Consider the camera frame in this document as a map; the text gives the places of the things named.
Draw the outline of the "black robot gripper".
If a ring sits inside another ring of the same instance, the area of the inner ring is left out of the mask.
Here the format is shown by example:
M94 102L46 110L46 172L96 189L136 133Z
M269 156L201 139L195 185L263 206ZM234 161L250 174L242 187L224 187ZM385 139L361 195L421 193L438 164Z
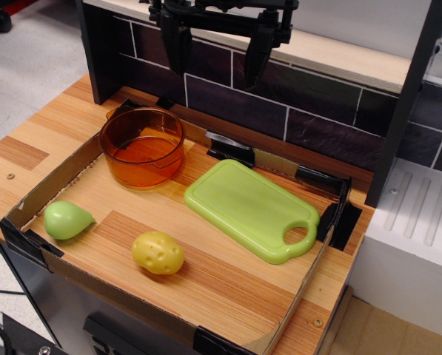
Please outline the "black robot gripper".
M272 48L289 42L298 5L298 1L151 1L149 14L161 29L170 69L177 76L190 62L192 29L249 38L244 80L246 89L253 89Z

